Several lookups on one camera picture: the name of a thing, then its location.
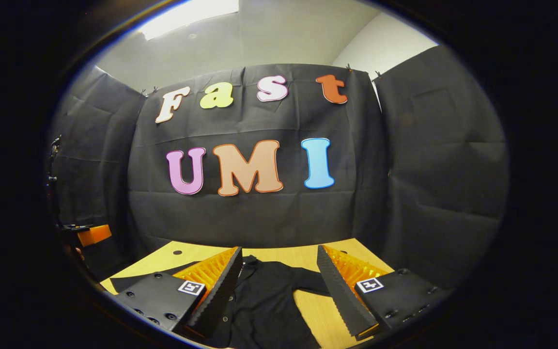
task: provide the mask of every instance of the wooden table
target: wooden table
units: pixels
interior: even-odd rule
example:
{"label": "wooden table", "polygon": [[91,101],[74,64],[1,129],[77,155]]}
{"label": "wooden table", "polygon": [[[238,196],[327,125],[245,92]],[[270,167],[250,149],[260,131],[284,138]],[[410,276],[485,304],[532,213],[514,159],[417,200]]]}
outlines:
{"label": "wooden table", "polygon": [[[326,243],[325,245],[337,250],[346,251],[348,254],[366,261],[375,267],[379,267],[382,270],[393,271],[385,262],[380,260],[380,258],[365,248],[365,246],[361,245],[357,239],[351,238],[348,240]],[[192,261],[204,260],[226,249],[225,247],[193,245],[191,243],[172,241],[152,254],[149,254],[146,258],[111,277],[124,278],[167,270]],[[250,254],[261,261],[279,261],[290,267],[302,267],[312,271],[320,271],[316,264],[317,245],[242,249],[243,257]],[[117,294],[109,278],[102,281],[100,284],[112,294]],[[350,336],[331,297],[319,296],[304,291],[295,291],[294,300],[301,314],[303,314],[305,322],[307,322],[307,325],[310,327],[311,332],[316,337],[321,347],[343,349],[369,340],[369,338],[366,338],[365,340],[356,341],[354,337]]]}

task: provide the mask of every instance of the wrinkled black fabric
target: wrinkled black fabric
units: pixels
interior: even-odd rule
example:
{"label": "wrinkled black fabric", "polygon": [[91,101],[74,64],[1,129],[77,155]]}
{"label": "wrinkled black fabric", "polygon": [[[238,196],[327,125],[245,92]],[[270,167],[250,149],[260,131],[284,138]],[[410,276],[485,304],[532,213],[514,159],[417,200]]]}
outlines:
{"label": "wrinkled black fabric", "polygon": [[389,132],[389,228],[381,258],[456,287],[498,231],[505,135],[487,95],[438,46],[374,80]]}
{"label": "wrinkled black fabric", "polygon": [[[254,256],[246,256],[243,261],[232,300],[223,313],[226,321],[219,322],[212,337],[195,340],[216,348],[319,348],[293,292],[300,289],[330,296],[321,274],[281,262],[259,261]],[[175,273],[193,263],[164,272]],[[143,277],[111,278],[111,282],[120,292]]]}
{"label": "wrinkled black fabric", "polygon": [[[345,104],[325,99],[316,78],[333,74]],[[280,101],[260,102],[257,82],[282,75],[289,92]],[[233,85],[233,103],[203,109],[200,99],[216,82]],[[191,91],[169,121],[155,123],[165,93]],[[330,140],[328,167],[335,184],[312,190],[301,141]],[[279,141],[279,192],[223,197],[219,159],[213,148],[234,144],[249,159],[255,144]],[[217,71],[159,89],[148,97],[132,141],[128,165],[131,214],[152,248],[175,240],[222,247],[293,247],[358,238],[374,252],[381,245],[388,172],[381,112],[363,71],[314,64],[268,64]],[[184,152],[182,177],[193,178],[190,148],[203,147],[204,183],[194,195],[177,193],[170,182],[166,154]]]}
{"label": "wrinkled black fabric", "polygon": [[126,195],[130,145],[144,102],[143,95],[93,67],[64,94],[49,132],[49,143],[62,135],[53,163],[62,223],[111,229],[110,238],[83,248],[99,280],[148,254],[131,231]]}

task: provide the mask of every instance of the black garment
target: black garment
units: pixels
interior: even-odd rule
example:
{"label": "black garment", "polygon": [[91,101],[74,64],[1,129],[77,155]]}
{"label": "black garment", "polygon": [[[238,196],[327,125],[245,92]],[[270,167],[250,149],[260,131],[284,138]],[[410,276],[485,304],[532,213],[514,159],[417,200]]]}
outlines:
{"label": "black garment", "polygon": [[[212,337],[197,340],[211,347],[234,349],[319,348],[294,302],[297,289],[330,296],[319,272],[292,268],[281,262],[263,262],[254,256],[244,265],[234,292]],[[177,272],[190,264],[170,269]],[[132,286],[143,276],[112,278],[116,291]]]}

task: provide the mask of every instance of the orange block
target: orange block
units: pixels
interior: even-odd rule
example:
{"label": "orange block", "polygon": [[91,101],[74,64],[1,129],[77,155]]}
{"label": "orange block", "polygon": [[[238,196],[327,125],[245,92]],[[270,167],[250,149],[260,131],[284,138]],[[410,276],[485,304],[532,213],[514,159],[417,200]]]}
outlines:
{"label": "orange block", "polygon": [[217,283],[219,276],[221,276],[221,273],[225,270],[225,267],[228,265],[237,249],[238,247],[230,248],[227,251],[216,254],[206,260],[195,263],[191,267],[180,270],[176,274],[173,274],[176,278],[206,285],[206,293],[201,297],[199,303],[197,303],[197,307],[199,307],[206,297],[208,297],[208,294],[212,291],[212,288],[215,286],[215,283]]}
{"label": "orange block", "polygon": [[91,227],[89,230],[77,234],[81,245],[83,247],[93,245],[97,242],[103,241],[111,236],[111,230],[108,225],[99,225],[98,227]]}
{"label": "orange block", "polygon": [[355,285],[359,281],[367,280],[370,278],[378,278],[378,276],[386,275],[389,272],[386,272],[378,267],[374,267],[370,263],[366,263],[361,261],[358,258],[352,257],[349,254],[344,254],[344,252],[335,250],[334,248],[330,248],[326,245],[323,245],[324,250],[330,257],[330,260],[333,261],[333,264],[339,271],[339,274],[343,277],[343,280],[348,284],[352,293],[355,294],[356,298],[358,298],[361,303],[365,305],[361,297],[357,294],[355,290]]}

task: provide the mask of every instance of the blue letter i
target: blue letter i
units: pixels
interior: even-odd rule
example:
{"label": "blue letter i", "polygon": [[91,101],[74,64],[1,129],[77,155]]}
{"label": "blue letter i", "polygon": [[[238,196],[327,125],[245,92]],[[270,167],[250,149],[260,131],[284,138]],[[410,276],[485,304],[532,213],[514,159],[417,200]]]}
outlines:
{"label": "blue letter i", "polygon": [[307,188],[327,188],[335,183],[328,174],[328,146],[330,141],[326,138],[310,138],[301,142],[301,147],[307,150],[307,161],[310,163],[310,177],[305,181]]}

